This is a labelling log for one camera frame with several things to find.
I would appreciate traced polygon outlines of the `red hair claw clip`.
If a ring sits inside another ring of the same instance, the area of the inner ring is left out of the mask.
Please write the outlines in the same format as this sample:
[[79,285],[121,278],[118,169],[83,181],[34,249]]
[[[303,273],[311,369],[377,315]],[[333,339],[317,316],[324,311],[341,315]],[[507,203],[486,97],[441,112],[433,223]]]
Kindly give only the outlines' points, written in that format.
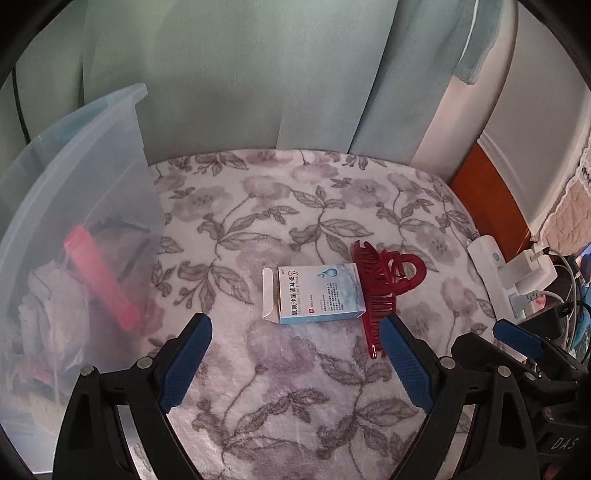
[[370,358],[383,355],[380,323],[397,312],[400,296],[417,288],[427,276],[427,266],[417,255],[377,250],[370,242],[356,241],[352,258],[358,270],[366,312],[362,315]]

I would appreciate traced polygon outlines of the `blue white medicine box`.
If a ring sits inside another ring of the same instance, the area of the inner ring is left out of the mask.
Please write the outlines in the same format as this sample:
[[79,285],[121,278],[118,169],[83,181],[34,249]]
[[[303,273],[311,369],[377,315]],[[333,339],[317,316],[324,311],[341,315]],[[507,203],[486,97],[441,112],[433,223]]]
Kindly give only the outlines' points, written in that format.
[[263,320],[318,323],[359,319],[365,312],[353,263],[263,269]]

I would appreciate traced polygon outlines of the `black beaded headband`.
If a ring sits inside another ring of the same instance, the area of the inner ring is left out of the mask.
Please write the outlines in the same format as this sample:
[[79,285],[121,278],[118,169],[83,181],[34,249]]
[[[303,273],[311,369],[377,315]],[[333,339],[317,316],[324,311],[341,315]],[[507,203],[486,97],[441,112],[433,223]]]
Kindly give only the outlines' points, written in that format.
[[149,228],[125,221],[120,216],[97,221],[90,226],[90,234],[118,284],[131,274],[151,240]]

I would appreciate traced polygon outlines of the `white charger adapter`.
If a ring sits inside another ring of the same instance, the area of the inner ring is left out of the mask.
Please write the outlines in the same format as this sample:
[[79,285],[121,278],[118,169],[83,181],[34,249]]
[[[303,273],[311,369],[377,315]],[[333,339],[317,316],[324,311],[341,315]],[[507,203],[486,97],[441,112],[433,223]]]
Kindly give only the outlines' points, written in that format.
[[498,275],[503,287],[514,287],[520,295],[544,290],[558,276],[549,248],[537,244],[500,267]]

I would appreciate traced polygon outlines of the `white power strip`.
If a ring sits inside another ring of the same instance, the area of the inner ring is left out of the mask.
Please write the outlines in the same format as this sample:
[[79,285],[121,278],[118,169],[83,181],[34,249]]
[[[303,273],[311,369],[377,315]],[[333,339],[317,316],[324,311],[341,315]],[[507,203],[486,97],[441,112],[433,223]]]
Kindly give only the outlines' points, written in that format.
[[493,236],[483,235],[473,240],[468,245],[467,252],[485,284],[498,320],[505,319],[519,324],[534,315],[533,303],[542,295],[543,290],[520,295],[514,287],[502,286],[498,269],[510,260],[505,259]]

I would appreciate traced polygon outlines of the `beige quilted bedcover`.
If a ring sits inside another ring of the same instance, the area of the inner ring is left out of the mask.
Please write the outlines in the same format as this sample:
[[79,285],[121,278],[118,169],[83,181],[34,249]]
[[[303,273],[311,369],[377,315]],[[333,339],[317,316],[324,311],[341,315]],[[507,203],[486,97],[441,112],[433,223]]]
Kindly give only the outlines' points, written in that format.
[[590,244],[590,143],[558,203],[546,218],[540,239],[563,255],[578,255]]

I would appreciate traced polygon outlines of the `crumpled white cloth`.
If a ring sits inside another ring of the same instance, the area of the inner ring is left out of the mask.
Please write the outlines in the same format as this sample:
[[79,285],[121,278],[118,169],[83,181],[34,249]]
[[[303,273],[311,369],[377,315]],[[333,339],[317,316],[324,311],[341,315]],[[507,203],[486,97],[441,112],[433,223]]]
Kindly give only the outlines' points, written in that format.
[[89,343],[89,295],[51,261],[28,276],[29,291],[18,307],[24,352],[63,373],[82,362]]

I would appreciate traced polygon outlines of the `pink plastic stick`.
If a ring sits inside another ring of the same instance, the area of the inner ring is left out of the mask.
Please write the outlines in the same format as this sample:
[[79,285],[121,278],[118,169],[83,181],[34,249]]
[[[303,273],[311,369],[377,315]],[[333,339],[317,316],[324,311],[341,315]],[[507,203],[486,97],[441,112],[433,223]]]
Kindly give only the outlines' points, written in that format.
[[127,332],[133,330],[141,319],[139,308],[116,281],[90,233],[83,226],[77,226],[63,245],[90,291],[120,328]]

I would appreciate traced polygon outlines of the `clear plastic storage bin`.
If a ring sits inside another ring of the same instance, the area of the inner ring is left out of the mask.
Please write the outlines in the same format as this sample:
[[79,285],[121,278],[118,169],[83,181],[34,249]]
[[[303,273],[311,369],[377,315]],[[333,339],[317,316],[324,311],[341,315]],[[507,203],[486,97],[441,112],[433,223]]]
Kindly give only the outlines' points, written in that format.
[[[124,369],[146,352],[150,278],[164,227],[136,112],[146,94],[135,84],[67,115],[37,136],[1,180],[1,424],[35,473],[52,469],[80,369]],[[129,332],[93,295],[63,245],[75,227],[90,233],[91,225],[114,216],[151,231],[148,247],[119,284],[141,314]],[[89,343],[82,362],[63,373],[25,354],[18,312],[29,274],[51,261],[89,295]]]

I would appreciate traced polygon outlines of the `white headboard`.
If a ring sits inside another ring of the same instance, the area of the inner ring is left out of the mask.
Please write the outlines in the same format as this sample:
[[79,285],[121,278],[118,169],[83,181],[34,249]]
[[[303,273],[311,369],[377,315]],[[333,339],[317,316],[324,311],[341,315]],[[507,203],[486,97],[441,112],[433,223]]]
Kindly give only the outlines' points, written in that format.
[[537,234],[590,135],[590,91],[550,30],[518,2],[513,56],[479,145]]

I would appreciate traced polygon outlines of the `green curtain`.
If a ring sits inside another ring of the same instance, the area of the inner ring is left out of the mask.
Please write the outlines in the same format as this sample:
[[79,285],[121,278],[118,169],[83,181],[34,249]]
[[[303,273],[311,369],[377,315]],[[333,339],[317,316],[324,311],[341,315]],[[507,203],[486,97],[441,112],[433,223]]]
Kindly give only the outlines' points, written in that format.
[[74,1],[3,71],[30,133],[143,84],[146,155],[224,149],[415,157],[472,85],[500,1]]

